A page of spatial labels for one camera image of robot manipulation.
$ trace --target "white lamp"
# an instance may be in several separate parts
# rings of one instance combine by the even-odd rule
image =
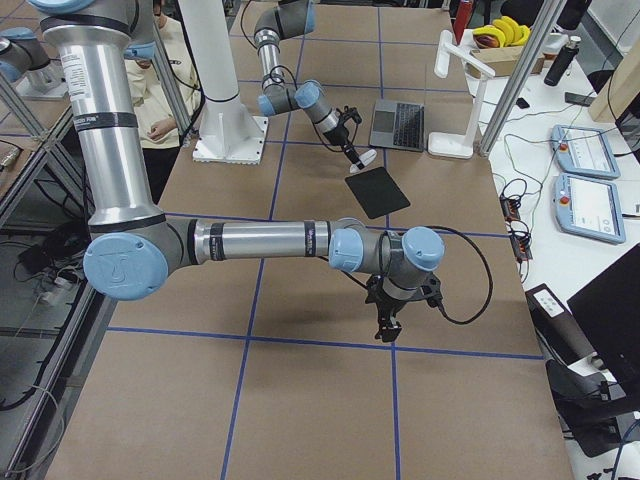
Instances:
[[[478,85],[476,99],[473,102],[473,110],[471,110],[471,117],[469,117],[467,132],[464,135],[431,132],[429,134],[428,151],[431,155],[438,155],[441,157],[471,158],[473,155],[473,141],[475,140],[476,131],[478,129],[478,120],[480,119],[480,110],[482,109],[484,92],[487,89],[487,80],[495,77],[496,72],[480,60],[472,57],[461,48],[455,46],[453,44],[453,34],[449,30],[443,30],[440,34],[436,64],[433,68],[435,74],[440,78],[447,78],[447,74],[449,73],[450,54],[460,57],[480,71],[480,85]]]

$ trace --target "yellow banana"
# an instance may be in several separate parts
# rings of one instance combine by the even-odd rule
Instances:
[[[499,30],[502,30],[502,33],[504,33],[504,36],[505,36],[504,46],[508,47],[509,45],[511,45],[514,41],[514,36],[515,36],[515,31],[511,26],[511,24],[505,22],[500,18],[496,18],[492,22],[492,24],[494,27],[496,27]]]
[[[512,45],[514,47],[519,47],[527,43],[527,40],[529,40],[529,35],[531,35],[531,30],[526,25],[520,25],[520,30],[522,32],[522,38],[520,38],[520,40],[518,40],[517,42],[513,42]]]
[[[502,30],[494,27],[493,25],[485,25],[484,27],[479,27],[473,30],[473,36],[481,36],[481,35],[489,35],[498,40],[498,47],[504,47],[504,44],[507,40]]]
[[[522,38],[522,30],[520,29],[520,25],[518,25],[518,22],[516,22],[513,18],[511,18],[511,17],[509,17],[507,15],[503,15],[500,20],[502,20],[503,22],[508,23],[511,26],[511,28],[513,29],[513,42],[514,43]]]

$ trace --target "black bottle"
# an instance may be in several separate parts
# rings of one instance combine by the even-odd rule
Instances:
[[[551,85],[552,87],[555,87],[558,84],[564,72],[567,71],[567,68],[573,60],[573,57],[578,54],[578,46],[580,45],[580,40],[580,37],[577,36],[572,36],[569,38],[567,44],[562,47],[560,53],[558,53],[558,56],[553,61],[553,64],[551,65],[547,76],[544,77],[544,83],[546,83],[547,85]]]

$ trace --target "blue joint cap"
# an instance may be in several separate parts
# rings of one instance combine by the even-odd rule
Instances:
[[[75,13],[87,8],[95,0],[28,0],[33,7],[50,15]]]
[[[355,272],[364,258],[364,243],[353,228],[338,228],[329,242],[329,265],[343,272]]]
[[[36,40],[35,34],[27,27],[7,28],[0,32],[0,37],[7,40]]]
[[[444,242],[440,235],[426,227],[414,227],[402,236],[402,249],[407,259],[418,269],[432,272],[444,257]]]
[[[296,90],[295,99],[300,108],[309,108],[322,97],[322,88],[316,80],[307,80]]]
[[[309,0],[307,8],[307,21],[304,24],[304,33],[311,33],[316,29],[316,9],[312,0]]]
[[[158,247],[131,233],[96,238],[87,248],[83,264],[93,288],[116,300],[144,298],[169,276],[167,260]]]
[[[276,114],[276,110],[273,108],[273,103],[269,100],[264,93],[258,95],[258,108],[265,117],[273,117]]]
[[[141,45],[129,45],[124,51],[127,60],[151,60],[156,53],[156,43],[144,43]]]
[[[9,83],[17,82],[22,77],[22,72],[7,62],[0,61],[0,73]]]

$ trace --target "monitor stand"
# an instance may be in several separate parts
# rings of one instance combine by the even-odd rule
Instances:
[[[619,385],[608,385],[601,373],[583,377],[554,360],[547,362],[547,374],[556,409],[584,454],[596,457],[618,448],[636,420],[633,410],[640,409],[640,399],[626,397]],[[626,412],[616,412],[624,404]],[[640,440],[638,430],[628,437],[635,440]]]

